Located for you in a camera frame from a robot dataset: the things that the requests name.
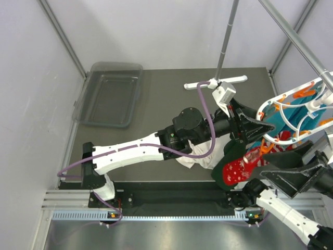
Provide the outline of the orange clothespin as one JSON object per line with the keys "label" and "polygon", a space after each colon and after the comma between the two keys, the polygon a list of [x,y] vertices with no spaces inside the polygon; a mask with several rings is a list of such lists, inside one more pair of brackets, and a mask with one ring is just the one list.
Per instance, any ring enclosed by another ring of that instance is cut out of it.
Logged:
{"label": "orange clothespin", "polygon": [[263,138],[261,141],[261,145],[260,145],[260,152],[259,152],[260,156],[268,154],[272,150],[272,148],[275,146],[274,143],[270,143],[269,146],[267,146],[265,143],[266,143],[266,140],[265,140],[265,138]]}

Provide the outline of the red snowflake sock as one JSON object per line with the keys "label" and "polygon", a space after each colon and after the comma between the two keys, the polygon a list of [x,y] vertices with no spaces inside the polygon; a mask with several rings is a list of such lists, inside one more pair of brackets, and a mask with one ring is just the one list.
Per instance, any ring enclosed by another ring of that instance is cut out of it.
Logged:
{"label": "red snowflake sock", "polygon": [[262,158],[261,150],[257,147],[244,156],[226,164],[223,167],[222,178],[226,185],[236,185],[248,180],[254,169],[266,165],[267,161]]}

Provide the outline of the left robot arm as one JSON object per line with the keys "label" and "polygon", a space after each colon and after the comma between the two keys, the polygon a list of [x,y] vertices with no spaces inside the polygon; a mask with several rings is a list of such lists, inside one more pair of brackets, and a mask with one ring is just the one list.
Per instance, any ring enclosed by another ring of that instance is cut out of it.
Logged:
{"label": "left robot arm", "polygon": [[110,207],[118,200],[114,182],[107,175],[110,171],[145,161],[191,158],[192,145],[211,142],[202,154],[207,157],[221,136],[230,134],[236,141],[248,145],[275,129],[273,124],[257,120],[254,109],[234,99],[227,105],[227,111],[228,114],[220,110],[211,115],[205,110],[206,114],[202,115],[198,109],[188,107],[173,118],[170,126],[142,139],[109,146],[83,144],[81,187],[96,192],[101,202]]}

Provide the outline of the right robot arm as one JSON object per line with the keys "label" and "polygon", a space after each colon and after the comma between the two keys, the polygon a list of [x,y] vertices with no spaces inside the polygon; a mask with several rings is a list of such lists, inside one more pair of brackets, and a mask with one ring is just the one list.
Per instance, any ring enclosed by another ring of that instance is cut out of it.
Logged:
{"label": "right robot arm", "polygon": [[[288,198],[315,189],[332,198],[332,152],[316,150],[307,141],[290,151],[264,155],[275,170],[265,170],[261,176],[270,181]],[[229,204],[247,208],[264,208],[299,237],[308,249],[332,249],[332,228],[308,219],[282,201],[262,180],[252,179],[238,191],[227,193]]]}

